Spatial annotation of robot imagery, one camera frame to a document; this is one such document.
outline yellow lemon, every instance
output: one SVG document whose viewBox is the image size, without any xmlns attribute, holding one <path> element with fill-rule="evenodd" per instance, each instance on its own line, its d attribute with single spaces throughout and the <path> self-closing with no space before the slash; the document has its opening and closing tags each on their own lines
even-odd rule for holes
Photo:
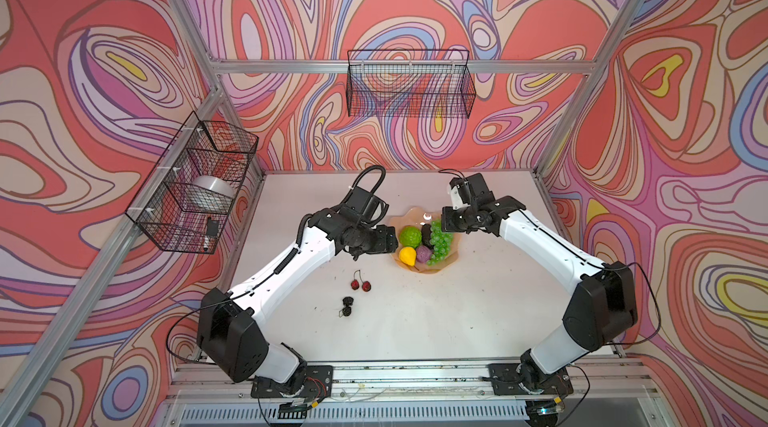
<svg viewBox="0 0 768 427">
<path fill-rule="evenodd" d="M 409 267 L 416 265 L 416 249 L 413 247 L 403 247 L 400 250 L 400 261 Z"/>
</svg>

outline green grapes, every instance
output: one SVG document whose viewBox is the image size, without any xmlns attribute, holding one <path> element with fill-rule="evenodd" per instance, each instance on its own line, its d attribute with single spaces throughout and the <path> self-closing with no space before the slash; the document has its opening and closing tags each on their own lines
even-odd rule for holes
<svg viewBox="0 0 768 427">
<path fill-rule="evenodd" d="M 440 221 L 432 222 L 431 232 L 430 243 L 434 246 L 434 249 L 427 265 L 434 265 L 436 262 L 446 259 L 451 252 L 451 243 L 453 242 L 453 234 L 443 232 Z"/>
</svg>

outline black wire basket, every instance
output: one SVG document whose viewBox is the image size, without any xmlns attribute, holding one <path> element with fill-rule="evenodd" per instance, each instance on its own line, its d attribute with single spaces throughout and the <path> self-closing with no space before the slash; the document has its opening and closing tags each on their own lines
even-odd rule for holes
<svg viewBox="0 0 768 427">
<path fill-rule="evenodd" d="M 145 206 L 129 207 L 126 215 L 161 250 L 212 254 L 256 155 L 259 137 L 226 122 L 194 119 L 194 132 L 158 189 Z M 131 210 L 140 212 L 131 214 Z"/>
<path fill-rule="evenodd" d="M 475 83 L 469 50 L 347 51 L 350 116 L 469 118 Z"/>
</svg>

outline swirly patterned backdrop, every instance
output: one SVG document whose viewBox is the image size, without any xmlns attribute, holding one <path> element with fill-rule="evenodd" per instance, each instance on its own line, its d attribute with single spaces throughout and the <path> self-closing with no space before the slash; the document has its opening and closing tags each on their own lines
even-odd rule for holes
<svg viewBox="0 0 768 427">
<path fill-rule="evenodd" d="M 768 0 L 647 0 L 546 177 L 572 239 L 649 272 L 682 425 L 768 425 Z M 641 322 L 654 331 L 648 288 Z"/>
<path fill-rule="evenodd" d="M 0 0 L 0 388 L 206 93 L 166 0 Z M 213 256 L 136 242 L 24 425 L 151 420 L 251 190 Z"/>
<path fill-rule="evenodd" d="M 624 0 L 189 0 L 215 57 L 343 58 L 465 46 L 478 59 L 591 59 Z M 686 425 L 766 417 L 768 0 L 647 0 L 547 182 L 575 241 L 649 270 L 647 355 Z M 269 169 L 529 167 L 578 83 L 479 75 L 466 121 L 349 119 L 344 76 L 224 78 Z M 0 386 L 62 305 L 179 123 L 206 94 L 165 0 L 0 0 Z M 214 256 L 131 251 L 28 417 L 150 423 L 170 324 Z M 652 331 L 648 291 L 640 325 Z M 194 321 L 174 332 L 193 347 Z"/>
<path fill-rule="evenodd" d="M 335 59 L 352 48 L 469 48 L 591 59 L 624 0 L 188 0 L 214 57 Z M 579 76 L 478 75 L 470 120 L 350 119 L 345 75 L 224 79 L 267 170 L 531 168 Z"/>
</svg>

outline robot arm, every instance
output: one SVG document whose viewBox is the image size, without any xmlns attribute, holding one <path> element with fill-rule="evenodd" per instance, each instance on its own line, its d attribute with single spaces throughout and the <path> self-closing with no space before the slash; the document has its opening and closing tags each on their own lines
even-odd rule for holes
<svg viewBox="0 0 768 427">
<path fill-rule="evenodd" d="M 381 176 L 371 191 L 358 187 L 373 170 Z M 226 294 L 212 289 L 203 297 L 197 345 L 233 381 L 256 375 L 274 380 L 285 393 L 302 386 L 306 362 L 287 345 L 267 342 L 261 329 L 294 287 L 342 250 L 357 260 L 363 253 L 397 249 L 394 227 L 374 227 L 389 207 L 373 195 L 385 174 L 381 166 L 365 169 L 339 205 L 304 216 L 296 242 L 256 275 Z M 373 219 L 376 211 L 379 215 Z"/>
<path fill-rule="evenodd" d="M 562 324 L 522 354 L 523 389 L 537 393 L 552 374 L 638 321 L 634 279 L 623 263 L 607 264 L 578 249 L 513 197 L 496 199 L 480 173 L 451 180 L 449 193 L 453 205 L 443 208 L 443 230 L 482 230 L 513 243 L 542 264 L 571 295 Z"/>
</svg>

